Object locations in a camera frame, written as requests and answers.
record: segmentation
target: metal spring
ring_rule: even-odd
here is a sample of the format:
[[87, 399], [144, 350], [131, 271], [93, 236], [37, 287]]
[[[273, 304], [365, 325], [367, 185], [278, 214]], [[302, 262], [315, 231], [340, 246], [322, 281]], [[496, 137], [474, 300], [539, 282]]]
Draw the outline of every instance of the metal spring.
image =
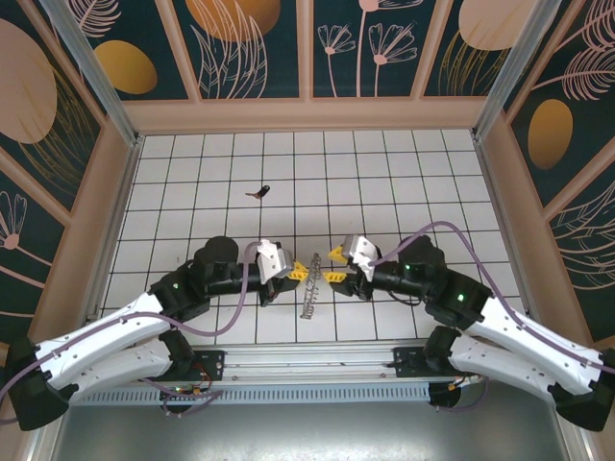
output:
[[302, 314], [299, 316], [302, 319], [310, 320], [314, 314], [314, 303], [318, 299], [318, 286], [316, 286], [316, 281], [322, 277], [320, 273], [320, 261], [320, 255], [318, 253], [314, 253], [311, 263], [309, 264], [309, 274], [306, 279], [304, 309]]

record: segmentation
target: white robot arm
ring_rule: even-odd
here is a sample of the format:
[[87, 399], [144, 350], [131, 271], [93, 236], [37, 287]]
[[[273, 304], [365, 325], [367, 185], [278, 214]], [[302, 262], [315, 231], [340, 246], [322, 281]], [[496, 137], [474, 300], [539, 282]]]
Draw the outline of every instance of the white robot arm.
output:
[[[585, 348], [505, 308], [477, 280], [447, 268], [444, 254], [426, 235], [383, 260], [380, 249], [349, 235], [337, 251], [354, 274], [331, 277], [334, 291], [371, 300], [373, 291], [419, 298], [437, 327], [423, 359], [435, 371], [491, 376], [555, 405], [560, 416], [589, 430], [603, 429], [615, 396], [615, 351]], [[485, 344], [489, 340], [502, 348]]]

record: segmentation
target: black bracket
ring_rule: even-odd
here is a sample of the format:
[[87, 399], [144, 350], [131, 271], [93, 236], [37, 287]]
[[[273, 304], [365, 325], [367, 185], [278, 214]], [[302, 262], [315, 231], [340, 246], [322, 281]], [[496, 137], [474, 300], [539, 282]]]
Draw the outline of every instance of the black bracket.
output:
[[203, 380], [201, 368], [209, 375], [211, 381], [221, 381], [224, 375], [224, 351], [195, 351], [194, 360], [187, 373], [165, 373], [154, 378], [154, 381], [197, 381]]
[[395, 369], [397, 377], [450, 377], [455, 379], [459, 372], [453, 367], [436, 371], [427, 363], [423, 355], [423, 348], [395, 348], [393, 349], [393, 362], [386, 365]]

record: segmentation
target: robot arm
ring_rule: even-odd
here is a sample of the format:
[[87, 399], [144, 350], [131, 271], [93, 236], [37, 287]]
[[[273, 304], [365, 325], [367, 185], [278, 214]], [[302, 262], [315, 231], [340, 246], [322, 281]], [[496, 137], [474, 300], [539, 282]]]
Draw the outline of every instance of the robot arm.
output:
[[[292, 254], [280, 244], [261, 240], [255, 262], [246, 262], [247, 268], [237, 258], [238, 247], [231, 238], [214, 237], [194, 259], [110, 316], [37, 345], [26, 337], [11, 344], [7, 380], [53, 355], [9, 390], [21, 428], [46, 425], [61, 416], [71, 401], [103, 388], [167, 372], [187, 372], [194, 353], [169, 321], [187, 322], [207, 312], [211, 298], [239, 293], [244, 273], [248, 292], [258, 292], [261, 305], [271, 303], [283, 291], [294, 290], [301, 281], [293, 277]], [[56, 352], [84, 335], [68, 349]]]
[[400, 252], [399, 261], [378, 266], [373, 262], [381, 258], [380, 249], [363, 236], [346, 237], [338, 253], [356, 272], [330, 281], [334, 291], [366, 301], [374, 290], [419, 298], [445, 326], [435, 329], [424, 349], [433, 368], [450, 365], [492, 376], [554, 403], [573, 424], [603, 429], [615, 396], [615, 376], [588, 363], [612, 367], [615, 351], [585, 348], [522, 314], [513, 318], [487, 286], [447, 268], [442, 251], [425, 235]]

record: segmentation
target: grid floor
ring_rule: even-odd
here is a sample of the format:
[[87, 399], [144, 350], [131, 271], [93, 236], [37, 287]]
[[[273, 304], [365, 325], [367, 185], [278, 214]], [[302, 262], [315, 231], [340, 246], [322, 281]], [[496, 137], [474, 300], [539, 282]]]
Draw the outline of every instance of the grid floor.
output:
[[[261, 201], [245, 195], [264, 184], [271, 189]], [[338, 267], [326, 255], [348, 233], [367, 235], [387, 253], [436, 220], [466, 232], [511, 305], [523, 310], [466, 130], [148, 136], [100, 315], [129, 303], [215, 235], [235, 239], [241, 254], [258, 238], [280, 241], [306, 266], [316, 252], [326, 270]], [[454, 233], [431, 237], [452, 269], [480, 276]], [[265, 308], [251, 294], [229, 332], [188, 338], [193, 345], [424, 338], [437, 325], [422, 306], [385, 293], [363, 303], [334, 295], [325, 282], [313, 318], [302, 320], [304, 289]], [[223, 327], [237, 299], [223, 297], [189, 325]]]

